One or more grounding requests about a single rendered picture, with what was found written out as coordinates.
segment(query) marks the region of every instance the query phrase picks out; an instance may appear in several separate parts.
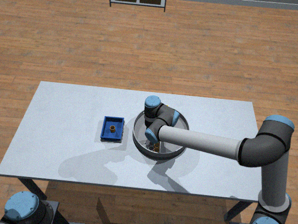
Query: blue box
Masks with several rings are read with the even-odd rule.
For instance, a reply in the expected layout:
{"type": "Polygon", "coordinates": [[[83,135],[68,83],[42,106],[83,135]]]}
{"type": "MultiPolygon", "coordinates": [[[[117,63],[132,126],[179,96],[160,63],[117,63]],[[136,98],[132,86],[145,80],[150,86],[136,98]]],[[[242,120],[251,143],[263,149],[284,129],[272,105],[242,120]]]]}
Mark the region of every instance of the blue box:
{"type": "Polygon", "coordinates": [[[100,138],[102,141],[121,142],[123,135],[124,118],[105,116],[100,138]],[[110,127],[115,126],[115,132],[110,131],[110,127]]]}

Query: robotic arm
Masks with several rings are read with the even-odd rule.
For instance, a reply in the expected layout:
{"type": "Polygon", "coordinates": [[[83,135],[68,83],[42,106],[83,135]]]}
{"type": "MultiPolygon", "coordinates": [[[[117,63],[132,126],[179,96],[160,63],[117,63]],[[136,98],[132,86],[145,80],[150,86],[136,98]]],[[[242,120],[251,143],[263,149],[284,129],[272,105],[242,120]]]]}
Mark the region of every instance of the robotic arm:
{"type": "Polygon", "coordinates": [[[262,217],[285,223],[291,207],[291,199],[285,193],[290,142],[294,131],[291,120],[279,115],[269,116],[255,138],[239,141],[174,128],[179,113],[162,104],[157,96],[146,99],[144,114],[147,126],[145,135],[152,143],[168,142],[237,160],[242,166],[261,166],[262,191],[251,223],[262,217]]]}

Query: brown cylindrical object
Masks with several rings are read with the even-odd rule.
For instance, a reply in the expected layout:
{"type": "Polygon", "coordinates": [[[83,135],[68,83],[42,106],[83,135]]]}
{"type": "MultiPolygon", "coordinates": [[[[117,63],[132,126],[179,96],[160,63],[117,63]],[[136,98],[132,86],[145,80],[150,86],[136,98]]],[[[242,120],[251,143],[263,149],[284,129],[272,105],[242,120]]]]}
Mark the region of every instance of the brown cylindrical object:
{"type": "Polygon", "coordinates": [[[116,131],[116,128],[115,128],[114,125],[110,126],[110,131],[111,131],[112,133],[114,133],[114,132],[116,131]]]}

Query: table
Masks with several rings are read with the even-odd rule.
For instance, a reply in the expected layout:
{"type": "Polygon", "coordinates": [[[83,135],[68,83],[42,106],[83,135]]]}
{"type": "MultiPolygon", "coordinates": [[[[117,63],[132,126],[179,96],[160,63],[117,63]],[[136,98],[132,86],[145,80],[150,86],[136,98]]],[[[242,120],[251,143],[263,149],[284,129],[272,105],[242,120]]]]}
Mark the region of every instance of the table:
{"type": "Polygon", "coordinates": [[[238,140],[258,132],[251,102],[41,82],[0,175],[19,178],[43,199],[32,179],[234,199],[244,207],[258,201],[260,167],[193,149],[168,161],[141,154],[132,130],[150,95],[183,114],[192,131],[238,140]],[[121,143],[100,141],[105,116],[124,117],[121,143]]]}

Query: gray round tray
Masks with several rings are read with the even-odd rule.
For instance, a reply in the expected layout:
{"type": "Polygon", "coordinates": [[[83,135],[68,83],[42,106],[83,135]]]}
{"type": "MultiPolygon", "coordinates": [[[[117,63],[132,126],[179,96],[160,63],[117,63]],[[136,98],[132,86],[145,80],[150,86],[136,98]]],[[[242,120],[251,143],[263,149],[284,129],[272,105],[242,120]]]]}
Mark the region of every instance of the gray round tray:
{"type": "MultiPolygon", "coordinates": [[[[181,128],[189,130],[188,123],[185,117],[180,114],[180,117],[175,125],[175,128],[181,128]]],[[[140,112],[140,114],[136,117],[133,131],[132,131],[132,138],[135,146],[137,149],[143,153],[145,156],[155,159],[155,160],[168,160],[172,159],[181,152],[184,151],[185,147],[171,144],[168,142],[160,142],[159,152],[154,152],[149,149],[151,146],[151,142],[145,136],[146,125],[145,125],[145,118],[144,118],[144,111],[140,112]]]]}

